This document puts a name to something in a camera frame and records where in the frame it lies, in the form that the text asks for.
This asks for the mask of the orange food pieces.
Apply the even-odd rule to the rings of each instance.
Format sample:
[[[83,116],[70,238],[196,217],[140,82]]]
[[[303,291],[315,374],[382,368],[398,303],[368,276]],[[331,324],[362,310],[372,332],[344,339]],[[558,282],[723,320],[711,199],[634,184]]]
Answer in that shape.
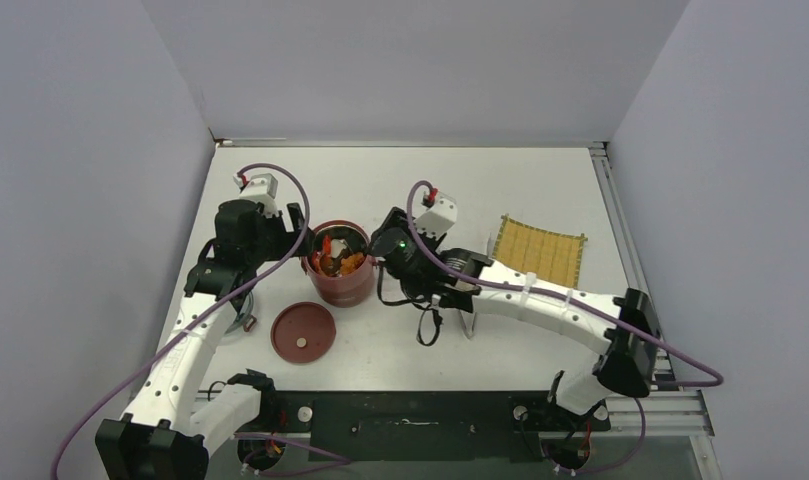
[[[313,270],[325,277],[337,278],[354,273],[365,261],[365,254],[362,251],[354,250],[349,245],[349,251],[340,258],[332,258],[329,255],[330,243],[333,238],[330,235],[323,237],[322,246],[311,256],[310,265]]]

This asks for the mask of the steel tongs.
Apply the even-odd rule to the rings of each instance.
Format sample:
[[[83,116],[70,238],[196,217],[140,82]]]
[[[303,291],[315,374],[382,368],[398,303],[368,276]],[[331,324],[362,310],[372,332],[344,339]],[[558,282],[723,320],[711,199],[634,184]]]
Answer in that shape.
[[[464,337],[467,340],[473,340],[476,333],[477,315],[465,311],[458,311],[457,318]]]

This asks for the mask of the white rice ball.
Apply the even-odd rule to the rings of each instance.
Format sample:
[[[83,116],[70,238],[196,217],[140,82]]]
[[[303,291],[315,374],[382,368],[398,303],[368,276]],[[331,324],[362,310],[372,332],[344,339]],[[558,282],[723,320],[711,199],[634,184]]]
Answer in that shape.
[[[330,252],[329,255],[332,258],[340,258],[343,255],[346,255],[349,251],[348,244],[343,239],[332,239],[330,243]]]

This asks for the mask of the red round lid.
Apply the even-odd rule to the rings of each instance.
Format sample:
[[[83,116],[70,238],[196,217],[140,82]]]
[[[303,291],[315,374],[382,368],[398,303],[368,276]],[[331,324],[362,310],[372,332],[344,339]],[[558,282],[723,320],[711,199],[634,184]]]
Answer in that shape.
[[[299,302],[275,318],[270,341],[278,356],[292,364],[308,364],[323,357],[336,339],[332,313],[313,302]]]

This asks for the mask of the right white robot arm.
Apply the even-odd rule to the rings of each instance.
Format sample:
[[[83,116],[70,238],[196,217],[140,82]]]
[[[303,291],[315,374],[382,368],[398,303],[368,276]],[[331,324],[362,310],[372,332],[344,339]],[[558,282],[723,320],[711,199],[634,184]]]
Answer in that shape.
[[[573,426],[611,394],[650,394],[660,332],[647,294],[632,288],[621,296],[574,290],[474,251],[439,251],[440,243],[413,234],[405,211],[394,207],[371,234],[369,252],[408,300],[433,312],[515,319],[587,348],[590,365],[555,376],[544,403],[553,425]]]

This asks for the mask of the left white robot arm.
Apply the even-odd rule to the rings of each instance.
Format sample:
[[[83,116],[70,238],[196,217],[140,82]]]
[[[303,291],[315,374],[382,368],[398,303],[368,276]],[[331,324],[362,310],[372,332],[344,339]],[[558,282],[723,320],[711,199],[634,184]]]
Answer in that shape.
[[[269,213],[263,203],[229,200],[215,235],[187,274],[175,324],[147,368],[142,388],[117,420],[101,422],[95,444],[111,479],[203,479],[210,457],[243,423],[269,428],[277,401],[254,384],[228,389],[230,406],[193,409],[204,374],[253,286],[259,269],[306,256],[308,202]]]

